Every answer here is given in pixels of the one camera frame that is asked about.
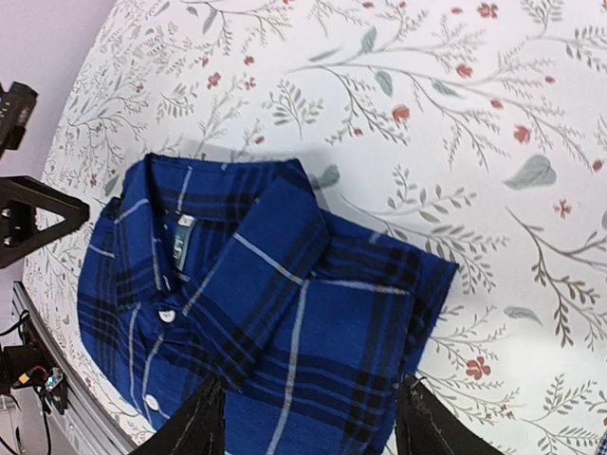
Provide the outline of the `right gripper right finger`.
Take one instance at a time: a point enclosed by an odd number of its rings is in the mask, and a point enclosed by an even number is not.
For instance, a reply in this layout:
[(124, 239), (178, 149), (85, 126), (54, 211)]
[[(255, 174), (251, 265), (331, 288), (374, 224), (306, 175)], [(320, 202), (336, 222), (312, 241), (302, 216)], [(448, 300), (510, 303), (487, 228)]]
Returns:
[(395, 439), (398, 454), (496, 455), (495, 447), (467, 429), (411, 374), (398, 390)]

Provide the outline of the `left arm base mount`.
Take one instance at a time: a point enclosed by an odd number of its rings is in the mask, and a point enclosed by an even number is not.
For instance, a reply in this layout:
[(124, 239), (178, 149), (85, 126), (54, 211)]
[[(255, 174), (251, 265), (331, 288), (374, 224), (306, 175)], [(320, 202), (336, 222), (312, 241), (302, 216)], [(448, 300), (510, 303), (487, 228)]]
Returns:
[(43, 399), (43, 411), (64, 415), (67, 410), (67, 386), (64, 370), (35, 330), (28, 310), (1, 337), (17, 335), (16, 345), (1, 346), (1, 394), (31, 388)]

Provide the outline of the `blue plaid long sleeve shirt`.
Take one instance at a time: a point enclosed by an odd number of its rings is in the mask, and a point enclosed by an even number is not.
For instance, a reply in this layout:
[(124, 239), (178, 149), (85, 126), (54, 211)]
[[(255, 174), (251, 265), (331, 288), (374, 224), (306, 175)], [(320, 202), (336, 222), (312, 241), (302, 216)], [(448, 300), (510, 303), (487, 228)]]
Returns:
[(298, 160), (149, 154), (94, 227), (78, 322), (153, 428), (216, 377), (230, 454), (379, 454), (457, 269), (322, 209)]

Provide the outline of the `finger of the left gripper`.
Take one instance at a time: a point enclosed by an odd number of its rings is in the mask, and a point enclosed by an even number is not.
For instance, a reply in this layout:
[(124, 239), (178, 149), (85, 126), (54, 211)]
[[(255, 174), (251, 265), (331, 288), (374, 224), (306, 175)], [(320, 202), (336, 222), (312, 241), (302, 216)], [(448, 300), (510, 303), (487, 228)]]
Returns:
[[(40, 229), (38, 210), (63, 218)], [(53, 189), (30, 176), (1, 178), (1, 268), (79, 230), (89, 220), (90, 208), (82, 200)]]

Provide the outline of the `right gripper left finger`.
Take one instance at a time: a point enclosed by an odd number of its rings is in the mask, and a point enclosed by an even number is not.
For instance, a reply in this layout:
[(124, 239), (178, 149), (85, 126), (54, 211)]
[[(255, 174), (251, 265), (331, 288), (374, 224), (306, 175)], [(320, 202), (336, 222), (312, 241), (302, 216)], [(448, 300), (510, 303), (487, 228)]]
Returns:
[(219, 379), (206, 380), (135, 455), (224, 455), (225, 398)]

